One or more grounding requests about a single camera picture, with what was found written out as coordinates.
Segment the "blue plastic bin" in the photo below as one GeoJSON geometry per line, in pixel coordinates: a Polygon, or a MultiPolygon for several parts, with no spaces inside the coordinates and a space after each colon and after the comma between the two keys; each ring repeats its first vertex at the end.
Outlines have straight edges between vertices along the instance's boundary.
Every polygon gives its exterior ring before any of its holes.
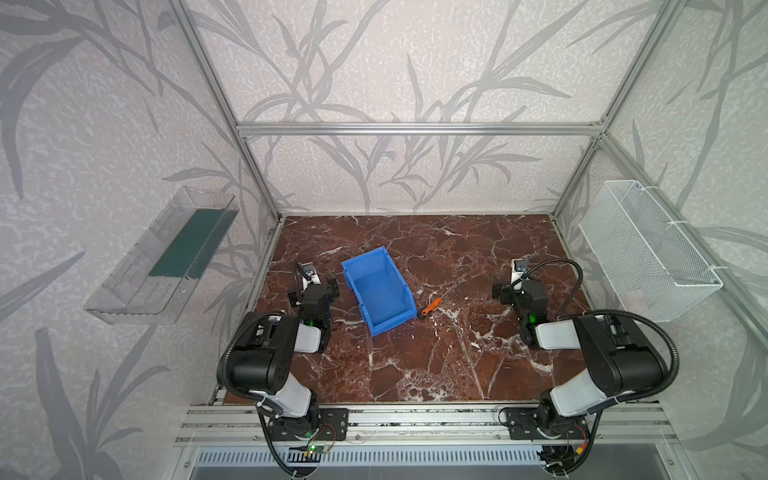
{"type": "Polygon", "coordinates": [[[372,337],[417,317],[413,293],[385,247],[345,260],[342,268],[372,337]]]}

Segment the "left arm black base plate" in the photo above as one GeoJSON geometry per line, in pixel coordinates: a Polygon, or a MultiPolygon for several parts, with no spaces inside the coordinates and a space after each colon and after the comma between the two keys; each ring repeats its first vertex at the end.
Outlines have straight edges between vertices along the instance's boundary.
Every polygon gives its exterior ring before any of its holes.
{"type": "Polygon", "coordinates": [[[321,407],[302,418],[269,419],[268,433],[273,441],[343,441],[350,425],[349,414],[346,408],[321,407]]]}

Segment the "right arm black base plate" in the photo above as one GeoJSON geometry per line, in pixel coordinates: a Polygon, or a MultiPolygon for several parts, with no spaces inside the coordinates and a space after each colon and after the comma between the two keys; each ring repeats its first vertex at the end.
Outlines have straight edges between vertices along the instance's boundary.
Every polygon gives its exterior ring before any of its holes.
{"type": "Polygon", "coordinates": [[[589,427],[584,416],[564,417],[553,407],[506,407],[499,420],[512,440],[587,440],[589,427]]]}

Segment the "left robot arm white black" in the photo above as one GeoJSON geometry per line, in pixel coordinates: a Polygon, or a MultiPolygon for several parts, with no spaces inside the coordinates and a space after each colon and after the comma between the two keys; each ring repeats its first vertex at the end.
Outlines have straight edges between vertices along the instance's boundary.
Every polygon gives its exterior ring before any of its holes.
{"type": "Polygon", "coordinates": [[[291,373],[296,353],[326,350],[332,329],[331,304],[339,296],[332,275],[306,280],[289,298],[295,314],[249,312],[225,348],[218,385],[256,405],[270,439],[310,438],[320,430],[317,395],[291,373]]]}

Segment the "orange handled screwdriver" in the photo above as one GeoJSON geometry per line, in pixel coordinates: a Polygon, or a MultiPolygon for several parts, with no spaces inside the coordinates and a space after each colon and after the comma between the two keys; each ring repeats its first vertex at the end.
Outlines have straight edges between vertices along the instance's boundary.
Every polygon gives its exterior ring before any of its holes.
{"type": "Polygon", "coordinates": [[[441,298],[435,299],[420,312],[420,317],[425,318],[429,316],[434,310],[436,310],[440,306],[441,303],[442,303],[441,298]]]}

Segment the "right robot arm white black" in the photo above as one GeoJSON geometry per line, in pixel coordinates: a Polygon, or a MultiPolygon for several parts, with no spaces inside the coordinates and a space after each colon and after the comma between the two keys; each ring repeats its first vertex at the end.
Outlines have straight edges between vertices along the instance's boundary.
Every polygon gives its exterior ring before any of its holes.
{"type": "Polygon", "coordinates": [[[523,343],[538,350],[578,350],[585,368],[541,394],[535,407],[506,407],[501,418],[513,440],[585,434],[589,415],[666,390],[680,370],[679,351],[665,330],[632,312],[587,311],[546,319],[544,285],[519,277],[492,283],[492,297],[513,308],[523,343]]]}

